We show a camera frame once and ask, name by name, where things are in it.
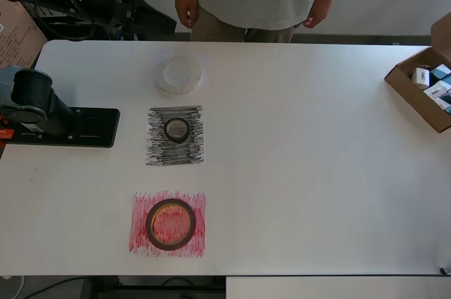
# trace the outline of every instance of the cardboard box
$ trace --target cardboard box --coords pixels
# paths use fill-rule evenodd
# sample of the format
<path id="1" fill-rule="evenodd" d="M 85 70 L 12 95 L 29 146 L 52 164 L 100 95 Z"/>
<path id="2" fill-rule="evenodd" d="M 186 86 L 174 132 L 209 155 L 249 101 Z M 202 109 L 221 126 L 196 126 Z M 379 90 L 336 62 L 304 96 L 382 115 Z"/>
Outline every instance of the cardboard box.
<path id="1" fill-rule="evenodd" d="M 0 68 L 30 68 L 47 39 L 20 3 L 0 0 Z"/>
<path id="2" fill-rule="evenodd" d="M 437 132 L 451 127 L 451 115 L 442 110 L 423 90 L 412 82 L 412 73 L 421 65 L 451 68 L 451 13 L 431 28 L 432 46 L 397 64 L 385 81 L 401 95 Z"/>

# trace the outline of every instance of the orange part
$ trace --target orange part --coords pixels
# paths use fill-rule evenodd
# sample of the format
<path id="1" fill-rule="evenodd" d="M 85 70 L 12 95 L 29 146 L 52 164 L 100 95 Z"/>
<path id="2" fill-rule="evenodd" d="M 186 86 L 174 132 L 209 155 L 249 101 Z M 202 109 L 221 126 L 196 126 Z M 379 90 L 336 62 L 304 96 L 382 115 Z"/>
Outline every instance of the orange part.
<path id="1" fill-rule="evenodd" d="M 0 129 L 0 139 L 13 139 L 14 130 L 10 130 L 7 128 Z"/>

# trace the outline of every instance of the black cable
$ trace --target black cable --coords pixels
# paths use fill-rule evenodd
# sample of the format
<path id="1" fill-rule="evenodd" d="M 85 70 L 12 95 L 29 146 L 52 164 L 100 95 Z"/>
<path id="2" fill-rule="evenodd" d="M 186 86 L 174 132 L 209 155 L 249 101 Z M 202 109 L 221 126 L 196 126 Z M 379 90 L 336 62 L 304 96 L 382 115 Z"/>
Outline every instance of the black cable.
<path id="1" fill-rule="evenodd" d="M 165 286 L 168 282 L 170 282 L 172 280 L 176 280 L 176 279 L 183 280 L 185 283 L 188 283 L 190 286 L 195 286 L 195 284 L 191 280 L 183 278 L 182 276 L 174 276 L 173 278 L 169 278 L 168 280 L 164 281 L 161 285 Z"/>
<path id="2" fill-rule="evenodd" d="M 42 292 L 45 292 L 45 291 L 47 291 L 50 288 L 53 288 L 55 286 L 61 285 L 62 283 L 68 283 L 69 281 L 81 280 L 81 279 L 84 279 L 84 278 L 86 278 L 86 277 L 85 276 L 78 276 L 76 278 L 70 278 L 70 279 L 59 281 L 58 283 L 54 283 L 53 285 L 50 285 L 50 286 L 48 286 L 46 288 L 43 288 L 42 290 L 39 290 L 39 291 L 34 292 L 34 293 L 31 293 L 31 294 L 27 295 L 26 297 L 24 297 L 23 299 L 28 299 L 28 298 L 34 297 L 35 295 L 40 294 Z"/>
<path id="3" fill-rule="evenodd" d="M 44 21 L 42 19 L 42 17 L 39 15 L 38 11 L 37 11 L 37 7 L 38 7 L 38 2 L 37 0 L 34 1 L 34 8 L 33 11 L 35 12 L 35 17 L 36 19 L 38 19 L 38 21 L 42 24 L 42 26 L 44 26 L 44 28 L 49 31 L 51 34 L 57 36 L 58 38 L 61 39 L 65 39 L 65 40 L 71 40 L 73 42 L 81 42 L 82 40 L 88 40 L 92 37 L 92 35 L 94 34 L 95 30 L 96 30 L 96 24 L 94 22 L 94 19 L 88 14 L 86 13 L 86 11 L 79 5 L 79 3 L 77 2 L 77 0 L 70 0 L 72 1 L 72 4 L 74 5 L 74 7 L 77 8 L 77 10 L 79 10 L 79 12 L 84 15 L 83 17 L 87 17 L 87 19 L 89 19 L 91 21 L 91 32 L 89 33 L 88 36 L 86 37 L 68 37 L 65 35 L 62 35 L 61 33 L 59 33 L 58 31 L 56 31 L 55 29 L 53 29 L 46 21 Z"/>

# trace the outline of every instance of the black scribbled paper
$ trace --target black scribbled paper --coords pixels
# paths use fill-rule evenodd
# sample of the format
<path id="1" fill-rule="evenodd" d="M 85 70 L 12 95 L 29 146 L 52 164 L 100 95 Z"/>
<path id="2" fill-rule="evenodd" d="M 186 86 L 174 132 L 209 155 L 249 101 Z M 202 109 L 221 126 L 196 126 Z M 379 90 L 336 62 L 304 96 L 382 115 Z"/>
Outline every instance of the black scribbled paper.
<path id="1" fill-rule="evenodd" d="M 164 124 L 172 118 L 185 119 L 190 135 L 181 144 L 171 142 Z M 204 124 L 202 106 L 154 107 L 149 110 L 147 125 L 147 165 L 167 166 L 204 162 Z"/>

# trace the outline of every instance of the clear tape roll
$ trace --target clear tape roll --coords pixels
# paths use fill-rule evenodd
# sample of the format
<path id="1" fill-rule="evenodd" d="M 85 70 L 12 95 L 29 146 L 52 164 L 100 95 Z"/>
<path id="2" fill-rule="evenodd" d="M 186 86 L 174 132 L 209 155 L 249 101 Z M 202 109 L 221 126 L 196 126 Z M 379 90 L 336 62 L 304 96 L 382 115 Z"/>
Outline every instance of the clear tape roll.
<path id="1" fill-rule="evenodd" d="M 187 94 L 196 89 L 202 79 L 202 67 L 187 56 L 173 56 L 158 65 L 156 87 L 169 94 Z"/>

